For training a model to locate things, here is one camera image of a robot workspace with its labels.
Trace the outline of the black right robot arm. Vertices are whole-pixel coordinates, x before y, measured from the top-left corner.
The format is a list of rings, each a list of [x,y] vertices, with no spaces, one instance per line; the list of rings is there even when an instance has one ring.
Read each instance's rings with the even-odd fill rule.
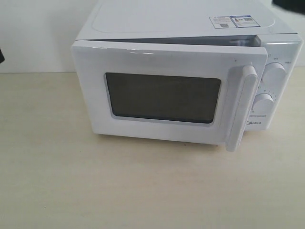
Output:
[[[2,53],[2,50],[0,49],[0,63],[3,63],[5,61],[5,57]]]

